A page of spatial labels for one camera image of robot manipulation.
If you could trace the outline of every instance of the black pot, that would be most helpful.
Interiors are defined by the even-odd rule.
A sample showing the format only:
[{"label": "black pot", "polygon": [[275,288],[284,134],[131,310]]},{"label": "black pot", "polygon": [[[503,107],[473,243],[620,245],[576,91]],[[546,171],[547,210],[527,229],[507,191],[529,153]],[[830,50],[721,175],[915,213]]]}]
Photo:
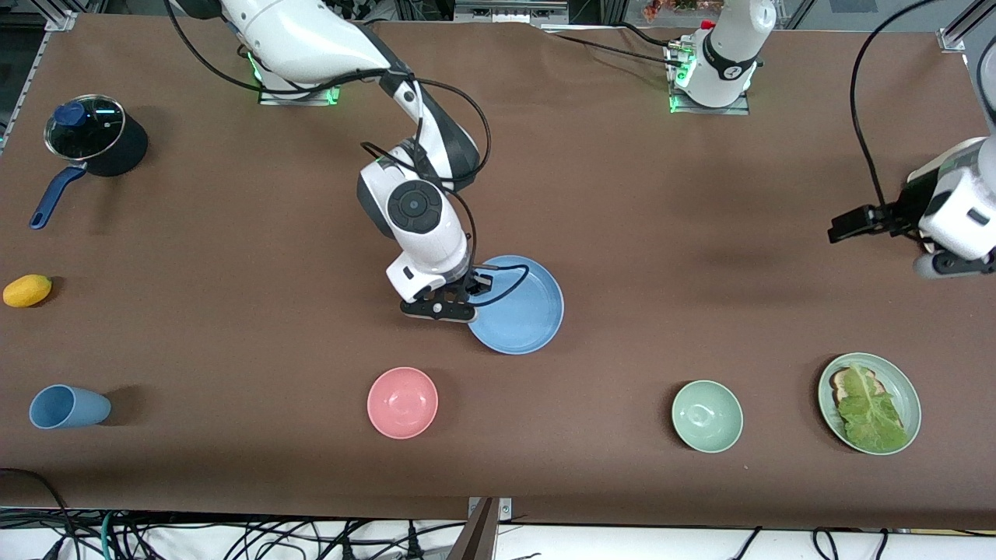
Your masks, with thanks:
[{"label": "black pot", "polygon": [[56,108],[45,126],[45,146],[72,163],[49,183],[28,226],[41,229],[66,186],[87,172],[103,177],[132,170],[148,149],[145,129],[115,100],[79,96]]}]

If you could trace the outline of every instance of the toast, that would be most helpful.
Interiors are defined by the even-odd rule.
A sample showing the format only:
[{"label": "toast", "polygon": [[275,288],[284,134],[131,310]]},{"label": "toast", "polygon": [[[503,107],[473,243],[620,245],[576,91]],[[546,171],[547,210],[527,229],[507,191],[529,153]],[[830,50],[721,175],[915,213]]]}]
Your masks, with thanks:
[{"label": "toast", "polygon": [[[834,402],[839,406],[841,401],[848,395],[848,391],[844,389],[844,374],[850,371],[840,370],[836,372],[833,377],[830,378],[830,385],[834,388]],[[874,393],[876,395],[881,395],[885,393],[885,386],[879,381],[872,370],[868,370],[868,376],[871,378],[871,382],[874,383]]]}]

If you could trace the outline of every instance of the lettuce leaf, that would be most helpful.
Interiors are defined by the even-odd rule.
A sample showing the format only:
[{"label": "lettuce leaf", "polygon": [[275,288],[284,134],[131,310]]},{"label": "lettuce leaf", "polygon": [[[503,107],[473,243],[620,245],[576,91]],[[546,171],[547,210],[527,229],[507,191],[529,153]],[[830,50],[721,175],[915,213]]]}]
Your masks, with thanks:
[{"label": "lettuce leaf", "polygon": [[848,441],[866,451],[887,453],[906,445],[908,436],[899,421],[899,413],[888,392],[875,394],[872,372],[851,366],[842,377],[848,395],[841,399],[837,411],[844,419]]}]

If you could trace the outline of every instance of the blue cup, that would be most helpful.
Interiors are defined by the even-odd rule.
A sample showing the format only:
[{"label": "blue cup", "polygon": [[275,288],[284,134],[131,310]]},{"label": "blue cup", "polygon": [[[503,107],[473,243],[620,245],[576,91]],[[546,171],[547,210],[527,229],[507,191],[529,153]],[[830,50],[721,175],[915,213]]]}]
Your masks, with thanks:
[{"label": "blue cup", "polygon": [[52,385],[31,401],[28,418],[37,428],[55,429],[93,425],[106,420],[110,413],[111,401],[103,395],[68,385]]}]

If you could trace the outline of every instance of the pink bowl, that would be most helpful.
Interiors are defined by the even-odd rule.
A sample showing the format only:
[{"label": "pink bowl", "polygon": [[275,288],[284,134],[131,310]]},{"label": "pink bowl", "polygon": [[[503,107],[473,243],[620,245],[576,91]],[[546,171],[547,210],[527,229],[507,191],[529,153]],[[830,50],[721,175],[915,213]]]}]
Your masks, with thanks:
[{"label": "pink bowl", "polygon": [[367,395],[367,416],[373,427],[394,439],[408,439],[425,431],[438,407],[435,385],[415,368],[394,368],[380,374]]}]

